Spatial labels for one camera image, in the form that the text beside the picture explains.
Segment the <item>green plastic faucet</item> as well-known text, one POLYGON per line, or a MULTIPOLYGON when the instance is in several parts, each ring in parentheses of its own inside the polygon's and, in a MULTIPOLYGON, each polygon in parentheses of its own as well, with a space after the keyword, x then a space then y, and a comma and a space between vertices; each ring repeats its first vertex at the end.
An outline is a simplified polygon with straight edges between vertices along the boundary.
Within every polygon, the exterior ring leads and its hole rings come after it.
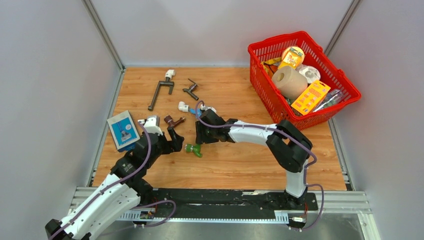
POLYGON ((199 145, 199 144, 189 144, 189 143, 187 143, 184 146, 184 150, 185 150, 186 153, 193 153, 198 158, 203 157, 203 154, 201 153, 201 145, 199 145))

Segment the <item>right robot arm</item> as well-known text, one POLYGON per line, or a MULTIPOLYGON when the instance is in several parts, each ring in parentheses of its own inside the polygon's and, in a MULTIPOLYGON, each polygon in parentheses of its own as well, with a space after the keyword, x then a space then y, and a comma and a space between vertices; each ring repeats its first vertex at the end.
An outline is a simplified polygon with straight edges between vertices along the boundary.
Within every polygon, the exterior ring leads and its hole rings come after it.
POLYGON ((196 116, 198 145, 217 142, 251 143, 268 147, 277 163, 286 171, 285 202, 299 209, 306 201, 306 168, 313 156, 312 142, 290 121, 253 124, 238 119, 224 120, 213 110, 196 116))

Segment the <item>red plastic shopping basket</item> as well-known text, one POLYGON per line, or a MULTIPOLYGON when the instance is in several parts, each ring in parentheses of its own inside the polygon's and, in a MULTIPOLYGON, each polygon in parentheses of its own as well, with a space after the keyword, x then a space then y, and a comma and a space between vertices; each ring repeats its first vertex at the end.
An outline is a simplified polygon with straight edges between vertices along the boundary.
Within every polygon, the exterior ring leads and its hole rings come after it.
POLYGON ((304 130, 330 120, 344 107, 359 101, 362 97, 361 92, 345 73, 336 68, 325 55, 323 48, 305 31, 276 35, 251 43, 247 47, 247 51, 250 55, 249 80, 275 123, 289 120, 299 130, 304 130), (305 116, 295 115, 261 64, 281 56, 283 51, 291 46, 300 47, 304 51, 304 64, 317 68, 323 83, 333 89, 341 90, 342 98, 339 103, 305 116))

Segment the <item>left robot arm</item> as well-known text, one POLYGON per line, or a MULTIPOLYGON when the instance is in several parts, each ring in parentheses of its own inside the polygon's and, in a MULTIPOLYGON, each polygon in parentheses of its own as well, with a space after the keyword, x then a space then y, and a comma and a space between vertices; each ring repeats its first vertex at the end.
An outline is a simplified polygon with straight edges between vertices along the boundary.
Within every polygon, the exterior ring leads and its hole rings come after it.
POLYGON ((144 180, 148 169, 162 155, 180 152, 184 137, 168 127, 171 137, 157 127, 147 127, 134 148, 127 151, 84 202, 61 220, 45 225, 50 240, 95 240, 130 209, 152 206, 152 186, 144 180))

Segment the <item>blue faucet with white elbow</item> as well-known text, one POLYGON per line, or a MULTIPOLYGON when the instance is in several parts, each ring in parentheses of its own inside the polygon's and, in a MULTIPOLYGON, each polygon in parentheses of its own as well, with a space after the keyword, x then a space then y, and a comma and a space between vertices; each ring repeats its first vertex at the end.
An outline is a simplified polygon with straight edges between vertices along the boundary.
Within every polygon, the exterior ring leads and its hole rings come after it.
POLYGON ((177 106, 177 108, 178 108, 178 110, 179 111, 181 111, 181 112, 184 112, 184 113, 190 113, 190 114, 193 114, 193 115, 201 115, 202 114, 202 104, 200 104, 199 105, 199 107, 197 108, 197 110, 195 110, 194 108, 191 108, 188 104, 186 104, 185 102, 183 102, 183 101, 180 101, 179 103, 178 103, 178 106, 177 106))

